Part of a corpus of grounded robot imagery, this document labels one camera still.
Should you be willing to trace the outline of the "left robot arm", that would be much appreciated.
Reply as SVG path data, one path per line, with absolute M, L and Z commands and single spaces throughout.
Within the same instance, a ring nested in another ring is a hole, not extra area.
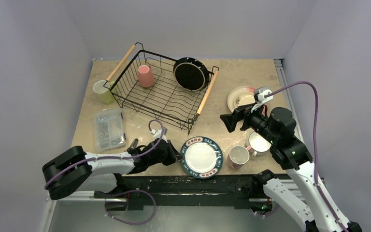
M 85 152 L 80 145 L 73 146 L 42 167 L 52 200 L 59 200 L 77 191 L 100 191 L 114 198 L 123 195 L 125 185 L 117 174 L 138 174 L 161 163 L 169 166 L 183 160 L 170 140 L 155 139 L 148 145 L 131 146 L 118 154 Z

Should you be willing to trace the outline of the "black wire dish rack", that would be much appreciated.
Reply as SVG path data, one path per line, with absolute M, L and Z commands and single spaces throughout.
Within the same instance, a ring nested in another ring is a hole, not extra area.
M 214 83 L 209 81 L 206 88 L 197 91 L 181 87 L 173 74 L 175 62 L 176 59 L 148 51 L 142 43 L 136 42 L 106 78 L 107 88 L 120 107 L 190 132 Z M 151 87 L 140 85 L 138 69 L 142 65 L 151 69 L 154 77 Z

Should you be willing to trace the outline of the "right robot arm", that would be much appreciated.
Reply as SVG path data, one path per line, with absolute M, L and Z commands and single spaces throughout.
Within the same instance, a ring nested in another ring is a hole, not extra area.
M 360 232 L 361 226 L 350 221 L 338 208 L 316 173 L 315 159 L 306 145 L 294 135 L 296 120 L 287 108 L 276 107 L 269 116 L 262 109 L 251 111 L 251 105 L 236 108 L 220 119 L 228 132 L 253 129 L 271 144 L 272 158 L 294 181 L 304 200 L 300 200 L 282 185 L 270 170 L 254 175 L 252 191 L 256 196 L 267 195 L 282 207 L 304 232 Z

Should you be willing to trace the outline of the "red rimmed plate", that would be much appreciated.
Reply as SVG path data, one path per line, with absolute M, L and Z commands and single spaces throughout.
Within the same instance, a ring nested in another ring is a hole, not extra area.
M 210 73 L 206 66 L 195 58 L 183 57 L 178 59 L 172 72 L 178 84 L 191 91 L 202 90 L 210 82 Z

